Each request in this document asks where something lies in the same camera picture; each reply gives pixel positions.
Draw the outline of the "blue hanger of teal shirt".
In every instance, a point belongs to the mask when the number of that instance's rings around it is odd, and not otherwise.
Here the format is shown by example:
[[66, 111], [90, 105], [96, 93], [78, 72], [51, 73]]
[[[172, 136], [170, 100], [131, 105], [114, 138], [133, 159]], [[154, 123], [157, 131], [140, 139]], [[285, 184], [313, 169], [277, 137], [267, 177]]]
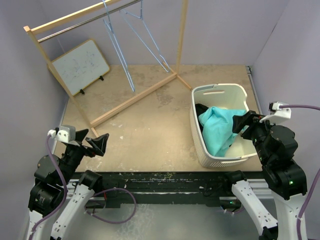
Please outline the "blue hanger of teal shirt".
[[128, 68], [128, 65], [127, 65], [127, 62], [126, 62], [126, 59], [122, 53], [122, 50], [121, 50], [121, 47], [118, 43], [118, 39], [117, 39], [117, 36], [115, 34], [115, 31], [114, 31], [114, 28], [112, 26], [112, 22], [111, 22], [111, 18], [110, 18], [110, 12], [108, 10], [108, 7], [107, 7], [107, 2], [105, 0], [102, 0], [101, 1], [103, 3], [103, 6], [104, 6], [104, 9], [105, 9], [105, 13], [106, 13], [106, 17], [103, 17], [102, 18], [102, 21], [104, 23], [104, 26], [105, 26], [105, 29], [107, 31], [107, 34], [111, 40], [111, 43], [113, 45], [113, 48], [119, 58], [119, 61], [122, 65], [122, 68], [124, 70], [124, 73], [125, 73], [125, 76], [128, 80], [128, 83], [129, 83], [129, 86], [131, 88], [131, 90], [133, 92], [135, 92], [135, 85], [133, 83], [133, 80], [132, 80], [132, 77], [131, 77], [131, 74], [129, 72], [129, 68]]

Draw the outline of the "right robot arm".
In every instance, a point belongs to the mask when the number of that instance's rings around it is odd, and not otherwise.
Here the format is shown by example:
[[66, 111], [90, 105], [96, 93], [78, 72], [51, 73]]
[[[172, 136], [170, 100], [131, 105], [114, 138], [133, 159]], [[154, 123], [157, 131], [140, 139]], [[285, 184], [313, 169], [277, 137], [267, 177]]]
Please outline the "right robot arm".
[[233, 116], [232, 120], [233, 133], [253, 143], [263, 178], [275, 202], [277, 217], [262, 204], [240, 170], [226, 174], [223, 192], [228, 196], [235, 195], [241, 202], [260, 240], [306, 240], [303, 204], [307, 196], [307, 178], [293, 159], [298, 148], [295, 133], [251, 110], [242, 116]]

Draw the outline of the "blue hanger of black shirt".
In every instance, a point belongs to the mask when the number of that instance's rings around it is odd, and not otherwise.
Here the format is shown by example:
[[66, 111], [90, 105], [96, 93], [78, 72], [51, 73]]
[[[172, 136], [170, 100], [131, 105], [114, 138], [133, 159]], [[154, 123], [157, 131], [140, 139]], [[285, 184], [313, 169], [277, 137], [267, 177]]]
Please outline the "blue hanger of black shirt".
[[152, 55], [155, 61], [164, 69], [165, 72], [170, 72], [170, 67], [165, 56], [161, 53], [161, 50], [155, 41], [148, 25], [144, 18], [144, 1], [139, 0], [139, 11], [137, 14], [130, 12], [126, 8], [119, 11], [121, 17], [129, 28], [133, 31], [139, 41], [147, 49], [147, 51]]

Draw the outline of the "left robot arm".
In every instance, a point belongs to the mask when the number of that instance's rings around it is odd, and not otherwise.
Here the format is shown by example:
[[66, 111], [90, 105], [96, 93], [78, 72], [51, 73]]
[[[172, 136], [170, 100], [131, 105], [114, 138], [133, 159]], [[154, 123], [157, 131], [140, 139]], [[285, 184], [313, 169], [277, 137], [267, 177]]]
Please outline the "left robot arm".
[[37, 163], [34, 186], [28, 201], [28, 240], [61, 240], [92, 196], [103, 191], [103, 177], [86, 170], [78, 180], [74, 193], [67, 200], [67, 185], [83, 157], [104, 156], [109, 134], [97, 138], [87, 137], [88, 129], [77, 131], [75, 127], [61, 125], [47, 133], [65, 145], [65, 152], [58, 157], [52, 152]]

